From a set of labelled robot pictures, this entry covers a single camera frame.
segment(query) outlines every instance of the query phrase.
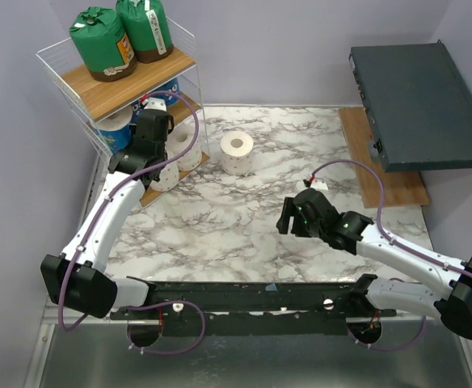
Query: marble surface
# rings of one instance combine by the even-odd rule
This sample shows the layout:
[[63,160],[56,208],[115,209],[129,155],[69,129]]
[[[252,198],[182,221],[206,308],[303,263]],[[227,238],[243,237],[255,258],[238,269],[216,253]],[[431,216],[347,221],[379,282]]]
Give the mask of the marble surface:
[[[280,235],[285,196],[323,162],[348,158],[338,112],[322,108],[206,108],[211,159],[146,209],[134,209],[112,249],[109,276],[146,280],[346,281],[363,273],[400,276],[371,259],[334,251],[322,241]],[[221,170],[220,139],[239,129],[255,142],[247,177]],[[319,173],[339,210],[364,209],[354,170]],[[384,210],[384,226],[431,248],[421,208]]]

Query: green bag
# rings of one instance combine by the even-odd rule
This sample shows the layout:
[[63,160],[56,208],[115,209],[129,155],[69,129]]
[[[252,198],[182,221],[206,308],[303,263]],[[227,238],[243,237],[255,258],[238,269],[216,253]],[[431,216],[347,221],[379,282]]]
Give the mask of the green bag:
[[155,62],[171,54],[170,29],[160,0],[117,0],[116,11],[139,62]]
[[132,45],[114,10],[91,6],[74,20],[71,39],[94,79],[115,81],[137,65]]

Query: white wire rack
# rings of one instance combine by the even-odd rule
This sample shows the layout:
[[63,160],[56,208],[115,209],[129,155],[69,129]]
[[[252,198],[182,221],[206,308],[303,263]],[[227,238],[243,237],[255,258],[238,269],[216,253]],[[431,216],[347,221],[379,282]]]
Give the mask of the white wire rack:
[[[195,36],[183,27],[179,26],[173,20],[168,19],[167,21],[173,45],[183,53],[187,54],[189,57],[196,59]],[[69,104],[71,112],[78,120],[78,123],[82,127],[83,131],[91,140],[91,143],[98,151],[101,159],[105,162],[108,162],[112,156],[112,152],[108,147],[107,142],[101,136],[101,133],[99,131],[95,131],[91,126],[91,123],[93,123],[91,114],[89,113],[80,95],[62,77],[64,74],[78,68],[80,65],[83,65],[83,60],[80,57],[78,50],[74,47],[73,41],[70,38],[67,38],[61,42],[40,50],[36,55],[44,64],[44,67],[51,80],[58,86],[61,93],[65,96],[65,101]],[[196,64],[192,65],[188,69],[185,69],[183,72],[178,74],[177,77],[179,80],[180,90],[200,105],[201,112],[198,113],[200,113],[202,118],[204,118],[204,105],[202,102],[202,95],[200,93],[200,79],[198,76],[198,68]],[[145,91],[142,95],[159,88],[169,81],[170,79],[163,79],[161,84]],[[142,95],[135,96],[131,101],[126,101],[125,104],[116,109],[115,112],[126,107],[127,105],[130,105]],[[200,136],[200,143],[202,145],[202,150],[206,154],[209,154],[204,120],[202,120],[202,123],[203,130],[201,131],[202,134]]]

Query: wooden platform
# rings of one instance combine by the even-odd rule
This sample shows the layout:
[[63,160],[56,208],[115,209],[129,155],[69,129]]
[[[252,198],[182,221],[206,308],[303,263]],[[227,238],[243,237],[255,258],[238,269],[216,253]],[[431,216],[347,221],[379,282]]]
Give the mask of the wooden platform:
[[[429,205],[430,199],[418,172],[384,172],[381,164],[371,162],[367,141],[373,139],[371,128],[363,108],[339,110],[343,133],[351,159],[371,167],[385,187],[384,206]],[[365,169],[356,166],[356,177],[365,208],[377,208],[380,188],[377,181]]]
[[91,119],[98,121],[194,65],[193,58],[174,48],[173,53],[160,61],[137,63],[133,73],[114,82],[94,80],[85,65],[62,78],[82,98]]
[[[209,160],[209,156],[206,153],[202,152],[202,159],[200,161],[199,166],[201,166],[202,164],[204,164],[208,160]],[[184,179],[186,176],[191,174],[193,171],[194,170],[192,170],[192,171],[181,171],[179,173],[179,181]],[[159,198],[162,194],[166,194],[166,192],[158,192],[156,190],[153,190],[152,188],[148,188],[148,190],[146,190],[145,194],[142,196],[142,198],[139,200],[139,202],[141,202],[141,206],[144,208],[144,207],[148,206],[149,204],[151,204],[154,200]]]
[[[180,94],[193,106],[195,111],[198,111],[200,109],[200,105],[196,103],[195,101],[193,101],[192,99],[190,99],[189,96],[185,95],[184,93],[180,93]],[[186,120],[191,115],[189,108],[181,100],[177,101],[170,107],[167,107],[167,112],[173,116],[175,125],[177,125],[181,121]]]

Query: printed label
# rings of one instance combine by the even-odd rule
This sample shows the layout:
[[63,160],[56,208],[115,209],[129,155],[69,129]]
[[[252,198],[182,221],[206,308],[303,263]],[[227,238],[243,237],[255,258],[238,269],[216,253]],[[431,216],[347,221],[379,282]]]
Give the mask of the printed label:
[[150,10],[146,12],[146,17],[150,22],[150,27],[152,29],[152,33],[154,34],[158,53],[159,55],[163,55],[166,52],[166,45],[164,44],[164,38],[162,38],[161,26],[158,23],[157,14],[154,10]]
[[123,62],[125,64],[129,63],[133,56],[133,49],[132,45],[130,44],[129,38],[126,36],[126,33],[123,35],[123,37],[120,39],[119,42],[117,42],[117,48],[120,50],[121,57],[123,58]]

